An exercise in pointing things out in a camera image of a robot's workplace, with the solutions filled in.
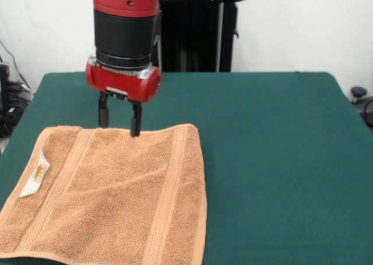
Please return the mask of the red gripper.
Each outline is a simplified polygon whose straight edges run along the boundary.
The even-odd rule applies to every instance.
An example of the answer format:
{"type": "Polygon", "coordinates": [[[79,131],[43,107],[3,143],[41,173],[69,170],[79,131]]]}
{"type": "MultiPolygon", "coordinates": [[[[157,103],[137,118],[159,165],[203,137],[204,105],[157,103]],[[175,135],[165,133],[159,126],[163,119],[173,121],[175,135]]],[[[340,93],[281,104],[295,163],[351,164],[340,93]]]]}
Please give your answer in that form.
{"type": "Polygon", "coordinates": [[[95,56],[90,56],[86,65],[86,79],[92,88],[101,91],[98,100],[99,126],[108,128],[107,93],[119,94],[131,100],[133,117],[130,135],[131,137],[139,137],[142,103],[148,102],[156,95],[161,81],[159,69],[149,65],[139,71],[115,70],[100,65],[95,56]]]}

